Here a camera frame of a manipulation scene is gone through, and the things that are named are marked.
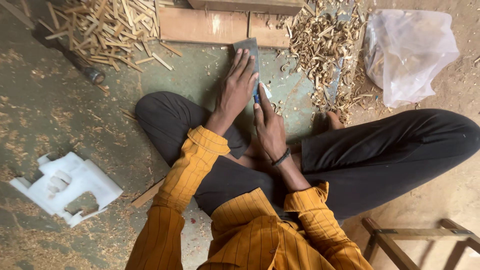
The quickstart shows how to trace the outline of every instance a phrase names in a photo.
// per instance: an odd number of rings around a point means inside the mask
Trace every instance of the hand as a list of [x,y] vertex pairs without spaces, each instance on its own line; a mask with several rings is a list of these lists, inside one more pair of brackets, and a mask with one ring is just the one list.
[[223,136],[232,125],[233,120],[245,108],[252,98],[253,86],[258,72],[252,74],[255,56],[250,56],[248,49],[238,49],[233,65],[216,98],[215,110],[205,128]]
[[260,104],[253,105],[255,126],[260,144],[273,162],[278,161],[287,151],[283,117],[276,114],[265,94],[263,84],[259,84]]

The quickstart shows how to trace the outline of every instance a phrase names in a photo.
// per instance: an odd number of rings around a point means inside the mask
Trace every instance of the green painted floor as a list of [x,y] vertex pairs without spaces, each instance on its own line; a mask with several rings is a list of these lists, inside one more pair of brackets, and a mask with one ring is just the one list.
[[[48,21],[44,3],[34,3]],[[232,51],[220,46],[170,43],[183,53],[173,55],[157,42],[152,52],[175,68],[157,61],[140,64],[144,73],[120,64],[120,72],[97,64],[107,74],[105,96],[89,84],[63,56],[37,43],[28,29],[0,8],[0,258],[2,269],[123,269],[137,234],[146,221],[148,205],[129,204],[169,167],[137,123],[122,116],[120,108],[134,111],[145,94],[171,91],[213,108],[220,83],[229,69]],[[147,57],[135,52],[135,60]],[[307,93],[312,83],[300,73],[289,75],[275,49],[260,50],[261,79],[271,87],[271,101],[281,105],[290,140],[311,133],[313,111]],[[252,104],[239,117],[239,125],[252,130]],[[33,182],[41,176],[36,159],[51,153],[62,157],[73,151],[91,159],[124,189],[109,209],[73,229],[51,217],[8,184],[15,176]],[[69,209],[79,210],[79,205]],[[183,214],[184,269],[195,269],[207,256],[210,220],[193,201]]]

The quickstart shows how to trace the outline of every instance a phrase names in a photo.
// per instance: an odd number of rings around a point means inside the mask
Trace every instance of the shirt cuff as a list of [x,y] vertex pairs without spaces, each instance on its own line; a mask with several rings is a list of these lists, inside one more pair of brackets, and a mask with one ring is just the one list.
[[224,156],[230,152],[230,148],[227,145],[228,141],[224,137],[218,136],[215,132],[211,132],[201,125],[195,129],[190,129],[188,138],[212,154]]
[[318,186],[287,194],[283,205],[285,212],[302,212],[318,209],[324,204],[328,195],[328,182]]

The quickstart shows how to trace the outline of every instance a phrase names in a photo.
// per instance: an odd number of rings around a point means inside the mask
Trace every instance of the shirt sleeve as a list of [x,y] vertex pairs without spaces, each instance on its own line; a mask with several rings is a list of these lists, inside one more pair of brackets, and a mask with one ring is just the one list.
[[313,245],[335,269],[372,270],[359,247],[345,235],[325,204],[327,194],[328,183],[288,194],[284,211],[298,212]]
[[153,198],[126,270],[181,268],[180,233],[185,224],[181,213],[218,156],[229,152],[226,139],[202,126],[188,132],[180,158]]

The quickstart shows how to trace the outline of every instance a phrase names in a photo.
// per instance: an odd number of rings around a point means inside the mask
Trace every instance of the plastic bag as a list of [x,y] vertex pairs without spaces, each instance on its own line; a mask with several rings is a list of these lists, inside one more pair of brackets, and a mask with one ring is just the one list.
[[365,32],[367,75],[384,90],[384,104],[396,108],[435,95],[430,83],[459,52],[442,12],[375,10]]

